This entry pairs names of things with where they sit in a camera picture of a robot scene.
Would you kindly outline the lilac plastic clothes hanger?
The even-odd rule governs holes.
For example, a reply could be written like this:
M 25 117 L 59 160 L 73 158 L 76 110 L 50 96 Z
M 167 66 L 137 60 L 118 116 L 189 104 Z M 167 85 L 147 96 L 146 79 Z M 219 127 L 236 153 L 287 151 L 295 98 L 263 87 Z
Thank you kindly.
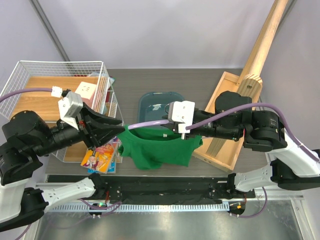
M 144 119 L 139 119 L 138 123 L 129 124 L 126 126 L 128 130 L 133 129 L 151 129 L 162 130 L 172 133 L 172 123 L 168 120 L 169 103 L 152 104 L 148 106 L 144 113 Z

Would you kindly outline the green tank top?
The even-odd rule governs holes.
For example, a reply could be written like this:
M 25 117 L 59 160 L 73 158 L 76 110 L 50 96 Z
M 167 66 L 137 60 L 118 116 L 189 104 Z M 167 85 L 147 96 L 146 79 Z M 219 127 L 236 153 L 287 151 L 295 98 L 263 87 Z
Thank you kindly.
M 126 126 L 117 137 L 121 141 L 119 154 L 131 158 L 139 170 L 155 170 L 163 164 L 188 167 L 194 150 L 203 145 L 201 136 L 181 139 L 179 134 L 164 128 Z

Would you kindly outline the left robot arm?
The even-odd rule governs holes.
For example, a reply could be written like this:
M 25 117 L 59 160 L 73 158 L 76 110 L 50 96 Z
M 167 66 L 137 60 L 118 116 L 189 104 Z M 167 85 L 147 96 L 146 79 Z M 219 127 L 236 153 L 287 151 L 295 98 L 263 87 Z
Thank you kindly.
M 102 199 L 107 185 L 98 173 L 61 188 L 42 190 L 27 187 L 39 158 L 83 142 L 98 148 L 125 130 L 120 119 L 105 116 L 84 105 L 75 126 L 58 120 L 54 127 L 34 111 L 25 110 L 3 125 L 6 142 L 0 147 L 0 229 L 8 231 L 30 225 L 49 209 L 66 202 L 93 197 Z

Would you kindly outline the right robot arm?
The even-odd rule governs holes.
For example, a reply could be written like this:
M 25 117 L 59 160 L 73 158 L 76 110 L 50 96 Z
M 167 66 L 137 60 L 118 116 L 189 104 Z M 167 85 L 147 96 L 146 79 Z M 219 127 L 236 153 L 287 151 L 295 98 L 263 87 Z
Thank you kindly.
M 214 108 L 214 113 L 195 109 L 186 130 L 195 136 L 243 140 L 244 148 L 274 157 L 260 169 L 229 174 L 225 190 L 230 197 L 272 185 L 289 191 L 319 188 L 320 151 L 308 149 L 293 135 L 278 108 L 231 91 L 221 93 Z

